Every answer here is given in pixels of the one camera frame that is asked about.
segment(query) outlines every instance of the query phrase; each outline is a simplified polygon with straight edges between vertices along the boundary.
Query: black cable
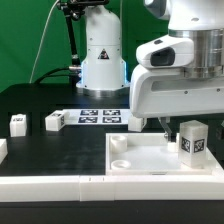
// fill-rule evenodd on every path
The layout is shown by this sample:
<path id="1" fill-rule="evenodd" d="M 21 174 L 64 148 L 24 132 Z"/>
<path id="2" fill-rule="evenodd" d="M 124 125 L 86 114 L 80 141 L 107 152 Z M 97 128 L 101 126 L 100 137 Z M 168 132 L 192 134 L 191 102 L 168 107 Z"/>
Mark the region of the black cable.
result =
<path id="1" fill-rule="evenodd" d="M 35 84 L 40 84 L 40 82 L 43 81 L 44 79 L 46 79 L 46 78 L 52 78 L 52 77 L 75 77 L 75 76 L 74 75 L 71 75 L 71 74 L 66 74 L 66 75 L 61 75 L 61 74 L 59 74 L 59 75 L 50 75 L 50 76 L 42 77 L 41 80 L 38 83 L 36 83 L 36 81 L 35 81 Z"/>
<path id="2" fill-rule="evenodd" d="M 40 78 L 38 78 L 34 83 L 35 84 L 39 84 L 43 79 L 45 79 L 46 77 L 52 77 L 51 74 L 54 74 L 56 72 L 60 72 L 60 71 L 68 71 L 69 70 L 69 67 L 64 67 L 64 68 L 56 68 L 56 69 L 53 69 L 47 73 L 45 73 L 43 76 L 41 76 Z"/>

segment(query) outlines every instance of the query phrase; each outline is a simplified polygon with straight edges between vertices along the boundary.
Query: white cube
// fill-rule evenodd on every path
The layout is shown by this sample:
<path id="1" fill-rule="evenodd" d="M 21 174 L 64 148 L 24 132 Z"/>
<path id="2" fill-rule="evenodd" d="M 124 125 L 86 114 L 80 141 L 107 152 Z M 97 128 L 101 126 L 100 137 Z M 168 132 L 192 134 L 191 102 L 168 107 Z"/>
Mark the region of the white cube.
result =
<path id="1" fill-rule="evenodd" d="M 179 159 L 190 167 L 203 167 L 206 160 L 208 126 L 189 121 L 180 124 Z"/>
<path id="2" fill-rule="evenodd" d="M 128 119 L 128 130 L 141 132 L 146 124 L 147 118 L 137 118 L 134 116 L 130 116 Z"/>
<path id="3" fill-rule="evenodd" d="M 0 164 L 8 154 L 6 139 L 0 139 Z"/>
<path id="4" fill-rule="evenodd" d="M 13 115 L 10 121 L 10 135 L 11 137 L 21 137 L 26 135 L 27 123 L 26 115 Z"/>
<path id="5" fill-rule="evenodd" d="M 45 125 L 47 131 L 59 131 L 65 126 L 65 119 L 69 112 L 56 110 L 45 118 Z"/>

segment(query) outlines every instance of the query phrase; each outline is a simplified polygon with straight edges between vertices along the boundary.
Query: sticker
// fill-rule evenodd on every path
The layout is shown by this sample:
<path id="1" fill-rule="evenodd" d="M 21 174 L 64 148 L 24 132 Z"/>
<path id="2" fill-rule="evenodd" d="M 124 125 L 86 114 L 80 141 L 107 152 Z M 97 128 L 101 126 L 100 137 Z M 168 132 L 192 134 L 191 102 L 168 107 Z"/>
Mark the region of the sticker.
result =
<path id="1" fill-rule="evenodd" d="M 81 110 L 81 114 L 84 116 L 98 116 L 98 110 Z"/>
<path id="2" fill-rule="evenodd" d="M 98 59 L 102 59 L 102 60 L 109 60 L 110 59 L 105 49 L 102 50 Z"/>
<path id="3" fill-rule="evenodd" d="M 104 110 L 103 111 L 104 116 L 120 116 L 121 111 L 120 110 Z"/>
<path id="4" fill-rule="evenodd" d="M 197 140 L 194 142 L 194 153 L 202 152 L 204 150 L 205 140 Z"/>
<path id="5" fill-rule="evenodd" d="M 13 121 L 23 121 L 23 118 L 14 118 Z"/>
<path id="6" fill-rule="evenodd" d="M 61 117 L 61 126 L 63 126 L 64 124 L 65 124 L 65 117 L 62 116 L 62 117 Z"/>
<path id="7" fill-rule="evenodd" d="M 91 124 L 91 123 L 97 123 L 97 117 L 80 117 L 79 123 L 81 124 Z"/>
<path id="8" fill-rule="evenodd" d="M 103 123 L 121 123 L 120 117 L 103 117 Z"/>
<path id="9" fill-rule="evenodd" d="M 186 152 L 190 152 L 191 142 L 182 137 L 181 148 Z"/>

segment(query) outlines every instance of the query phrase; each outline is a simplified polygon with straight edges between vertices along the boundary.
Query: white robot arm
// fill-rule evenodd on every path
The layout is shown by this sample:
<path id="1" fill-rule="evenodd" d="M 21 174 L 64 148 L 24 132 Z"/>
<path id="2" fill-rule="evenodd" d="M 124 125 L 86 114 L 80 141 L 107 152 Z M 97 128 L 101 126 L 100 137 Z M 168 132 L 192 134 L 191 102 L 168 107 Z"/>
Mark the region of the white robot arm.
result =
<path id="1" fill-rule="evenodd" d="M 145 0 L 168 35 L 137 49 L 130 108 L 136 117 L 224 112 L 224 1 Z"/>

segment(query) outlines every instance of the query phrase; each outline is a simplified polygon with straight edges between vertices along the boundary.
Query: green backdrop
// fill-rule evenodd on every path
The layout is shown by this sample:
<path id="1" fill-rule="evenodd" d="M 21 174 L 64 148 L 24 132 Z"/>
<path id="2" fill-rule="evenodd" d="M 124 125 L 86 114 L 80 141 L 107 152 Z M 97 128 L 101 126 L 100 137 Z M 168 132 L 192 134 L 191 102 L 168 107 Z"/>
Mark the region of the green backdrop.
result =
<path id="1" fill-rule="evenodd" d="M 0 7 L 0 91 L 10 85 L 28 83 L 48 13 L 55 0 L 1 0 Z M 106 6 L 118 16 L 120 0 Z M 128 64 L 129 79 L 134 67 L 136 48 L 167 32 L 167 21 L 153 18 L 143 0 L 123 0 L 123 59 Z M 78 52 L 86 54 L 85 21 L 74 22 Z M 33 81 L 45 72 L 70 64 L 70 48 L 64 15 L 54 9 L 46 33 Z M 47 82 L 67 82 L 67 78 Z"/>

